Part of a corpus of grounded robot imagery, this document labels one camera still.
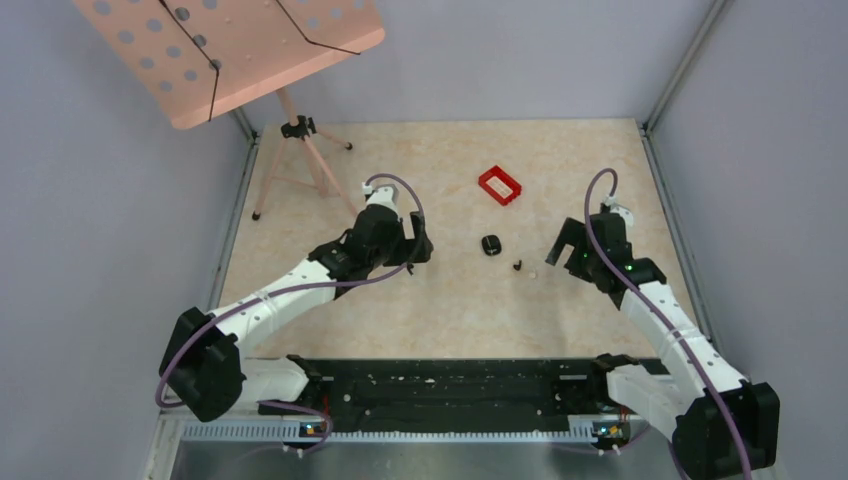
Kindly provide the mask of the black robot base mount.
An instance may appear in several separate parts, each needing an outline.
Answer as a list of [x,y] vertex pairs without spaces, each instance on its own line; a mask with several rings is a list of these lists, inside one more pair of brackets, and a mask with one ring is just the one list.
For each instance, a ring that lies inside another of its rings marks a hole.
[[335,438],[538,433],[623,444],[646,430],[597,397],[589,358],[293,360],[309,380],[294,405],[329,416]]

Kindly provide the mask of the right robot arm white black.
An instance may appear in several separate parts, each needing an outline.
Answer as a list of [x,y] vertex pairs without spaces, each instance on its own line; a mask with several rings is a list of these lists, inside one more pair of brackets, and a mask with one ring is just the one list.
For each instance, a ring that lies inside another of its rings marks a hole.
[[572,249],[566,271],[609,296],[648,339],[672,381],[663,383],[638,360],[602,354],[586,385],[600,412],[624,406],[670,443],[691,479],[724,479],[774,465],[780,400],[766,382],[753,383],[713,347],[675,298],[649,258],[634,258],[625,216],[603,208],[590,222],[567,218],[546,259]]

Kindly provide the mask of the black earbud charging case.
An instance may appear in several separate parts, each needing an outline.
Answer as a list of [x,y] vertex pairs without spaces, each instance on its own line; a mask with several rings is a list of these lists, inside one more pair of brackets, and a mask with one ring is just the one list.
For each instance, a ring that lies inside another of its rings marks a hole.
[[490,234],[481,238],[481,250],[486,256],[496,256],[502,253],[502,243],[497,235]]

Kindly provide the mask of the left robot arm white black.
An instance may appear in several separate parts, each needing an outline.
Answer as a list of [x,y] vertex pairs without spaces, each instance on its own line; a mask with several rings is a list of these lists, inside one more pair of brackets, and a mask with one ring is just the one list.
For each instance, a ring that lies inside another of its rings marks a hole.
[[384,205],[369,205],[352,228],[317,246],[292,270],[229,306],[181,313],[159,367],[155,399],[163,409],[187,407],[209,422],[243,396],[244,356],[266,337],[313,308],[348,291],[386,280],[430,260],[433,245],[420,210],[410,214],[412,237],[402,218]]

